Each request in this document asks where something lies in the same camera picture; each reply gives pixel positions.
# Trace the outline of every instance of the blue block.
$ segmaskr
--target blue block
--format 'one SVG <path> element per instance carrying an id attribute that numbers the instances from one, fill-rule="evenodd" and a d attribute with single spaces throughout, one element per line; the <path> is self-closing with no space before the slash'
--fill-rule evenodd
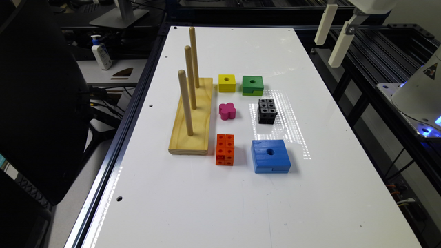
<path id="1" fill-rule="evenodd" d="M 291 162 L 283 140 L 252 141 L 254 172 L 288 173 Z"/>

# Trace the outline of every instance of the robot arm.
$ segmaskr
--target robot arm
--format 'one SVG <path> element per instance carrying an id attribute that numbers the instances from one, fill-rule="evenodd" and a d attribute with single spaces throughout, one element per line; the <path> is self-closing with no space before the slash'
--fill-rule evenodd
<path id="1" fill-rule="evenodd" d="M 335 48 L 332 50 L 331 57 L 328 63 L 331 67 L 339 67 L 342 63 L 355 32 L 358 26 L 365 21 L 370 14 L 386 14 L 392 10 L 399 0 L 349 0 L 355 5 L 354 15 L 352 18 L 345 22 L 342 32 L 338 37 Z M 331 27 L 332 20 L 334 19 L 337 11 L 336 0 L 328 0 L 328 4 L 325 13 L 322 16 L 320 26 L 318 27 L 315 42 L 317 45 L 323 45 L 326 40 L 326 36 Z"/>

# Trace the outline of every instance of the orange cube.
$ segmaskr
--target orange cube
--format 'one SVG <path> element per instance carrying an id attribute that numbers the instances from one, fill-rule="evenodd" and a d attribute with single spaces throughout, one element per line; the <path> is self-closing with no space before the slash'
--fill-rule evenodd
<path id="1" fill-rule="evenodd" d="M 216 165 L 233 165 L 234 135 L 218 134 L 216 141 Z"/>
<path id="2" fill-rule="evenodd" d="M 225 161 L 223 159 L 216 159 L 216 165 L 225 165 Z"/>

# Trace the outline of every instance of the wooden peg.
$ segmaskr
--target wooden peg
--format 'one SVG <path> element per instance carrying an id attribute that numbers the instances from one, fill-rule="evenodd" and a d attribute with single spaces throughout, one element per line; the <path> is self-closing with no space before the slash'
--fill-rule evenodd
<path id="1" fill-rule="evenodd" d="M 187 90 L 187 78 L 185 70 L 178 71 L 179 85 L 181 87 L 182 104 L 184 107 L 185 125 L 187 126 L 188 136 L 193 135 L 192 113 L 190 110 L 188 90 Z"/>
<path id="2" fill-rule="evenodd" d="M 198 67 L 198 52 L 196 48 L 196 32 L 194 27 L 190 27 L 190 45 L 192 45 L 192 60 L 194 71 L 194 85 L 199 88 L 199 67 Z"/>
<path id="3" fill-rule="evenodd" d="M 188 88 L 190 93 L 190 106 L 196 109 L 196 92 L 194 89 L 193 65 L 192 65 L 192 49 L 188 45 L 185 46 L 185 61 L 187 63 L 188 72 Z"/>

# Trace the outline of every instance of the spray bottle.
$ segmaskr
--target spray bottle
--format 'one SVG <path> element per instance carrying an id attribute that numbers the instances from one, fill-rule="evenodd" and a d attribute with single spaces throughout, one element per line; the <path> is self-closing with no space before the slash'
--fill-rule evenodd
<path id="1" fill-rule="evenodd" d="M 112 66 L 112 61 L 109 57 L 109 52 L 105 48 L 105 45 L 100 43 L 97 37 L 100 37 L 100 35 L 91 35 L 92 37 L 92 52 L 95 55 L 95 59 L 98 62 L 99 67 L 102 70 L 107 70 Z"/>

